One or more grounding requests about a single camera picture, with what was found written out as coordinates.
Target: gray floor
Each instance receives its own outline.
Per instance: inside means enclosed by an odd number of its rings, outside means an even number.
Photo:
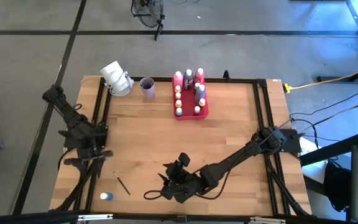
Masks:
[[[344,2],[207,1],[181,5],[166,1],[167,30],[357,30]],[[146,30],[129,12],[130,1],[88,1],[81,30]],[[0,29],[69,30],[79,0],[0,0]],[[42,93],[54,82],[67,36],[0,36],[0,215],[9,213],[16,185],[40,123]],[[176,70],[202,66],[208,77],[229,70],[236,78],[279,78],[292,86],[311,83],[317,75],[347,75],[358,70],[358,37],[213,36],[79,36],[62,86],[75,102],[83,75],[118,60],[131,76],[166,77]],[[293,112],[310,112],[358,92],[358,85],[319,85],[287,95]],[[306,118],[317,121],[343,105]],[[57,174],[65,127],[53,114],[24,212],[48,209]],[[296,123],[301,130],[306,124]],[[358,109],[318,126],[321,137],[344,139],[358,133]],[[321,146],[330,144],[319,140]],[[310,194],[313,213],[336,218],[320,206],[326,199]]]

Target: red bottle holder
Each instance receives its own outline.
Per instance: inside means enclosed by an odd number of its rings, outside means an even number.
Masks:
[[[197,120],[197,119],[205,119],[208,116],[208,100],[205,93],[205,106],[203,110],[200,111],[198,115],[194,114],[194,107],[198,106],[195,102],[195,94],[194,94],[194,85],[192,85],[190,90],[182,90],[181,94],[181,108],[183,114],[181,116],[177,116],[176,114],[176,98],[175,98],[175,87],[173,86],[173,78],[172,78],[172,98],[173,98],[173,115],[179,121],[186,121],[186,120]]]

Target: wooden tabletop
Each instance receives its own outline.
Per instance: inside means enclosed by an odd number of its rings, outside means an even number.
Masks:
[[[88,78],[81,86],[78,103],[80,113],[91,118],[98,91],[98,78]],[[280,80],[267,80],[274,123],[278,126],[288,119],[288,108]],[[114,152],[108,158],[96,181],[92,212],[153,213],[188,215],[272,215],[265,165],[262,155],[251,157],[233,168],[223,194],[216,200],[192,197],[180,204],[174,199],[145,200],[148,190],[163,186],[157,173],[165,174],[162,164],[173,162],[181,152],[189,155],[189,172],[205,164],[219,162],[250,140],[258,128],[254,92],[251,84],[207,83],[209,115],[201,121],[177,121],[172,111],[172,84],[156,82],[155,100],[145,102],[139,84],[123,97],[112,97],[108,114],[106,149]],[[103,111],[104,91],[100,115]],[[267,115],[263,107],[264,122]],[[304,210],[311,213],[299,160],[280,153],[285,183]],[[75,157],[70,152],[66,158]],[[128,195],[113,171],[128,188]],[[59,206],[78,181],[73,166],[60,167],[50,208]],[[206,194],[215,196],[218,187]],[[85,207],[88,186],[84,188],[81,208]],[[113,201],[100,199],[101,192],[114,194]],[[283,212],[280,191],[276,186],[278,209]]]

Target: bottle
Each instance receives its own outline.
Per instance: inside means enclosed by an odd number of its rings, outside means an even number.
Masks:
[[[193,72],[190,69],[186,70],[185,82],[183,84],[183,88],[185,90],[191,89],[191,86],[193,85],[193,78],[194,78]]]
[[[181,108],[177,108],[177,112],[176,112],[177,116],[181,116],[183,114],[183,111]]]
[[[181,92],[180,85],[175,86],[175,93],[180,93],[180,92]]]
[[[199,69],[197,69],[196,75],[194,77],[194,82],[201,83],[201,82],[203,82],[204,77],[205,77],[204,69],[199,68]]]
[[[114,195],[112,193],[109,192],[103,192],[100,194],[100,199],[101,200],[112,200],[114,198]]]
[[[199,115],[199,114],[200,114],[200,110],[201,110],[201,109],[200,109],[199,106],[195,106],[195,107],[194,107],[194,114],[195,114],[195,115]]]
[[[205,99],[201,98],[200,102],[198,103],[198,105],[200,106],[200,111],[202,111],[205,107]]]
[[[198,87],[200,87],[200,83],[194,83],[194,94],[196,94],[196,91],[197,91],[197,89],[198,89]]]
[[[180,86],[181,89],[183,88],[183,75],[179,71],[173,75],[173,86],[177,85]]]
[[[200,102],[201,98],[205,98],[205,86],[203,84],[200,85],[200,87],[198,87],[198,89],[196,90],[196,96],[195,96],[195,100],[196,100],[196,104],[197,102]]]
[[[176,106],[177,108],[181,108],[181,100],[177,100],[177,101],[175,102],[175,106]]]

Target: cup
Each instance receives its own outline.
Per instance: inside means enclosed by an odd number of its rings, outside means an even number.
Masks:
[[[139,82],[146,100],[154,99],[154,80],[150,77],[142,78]]]

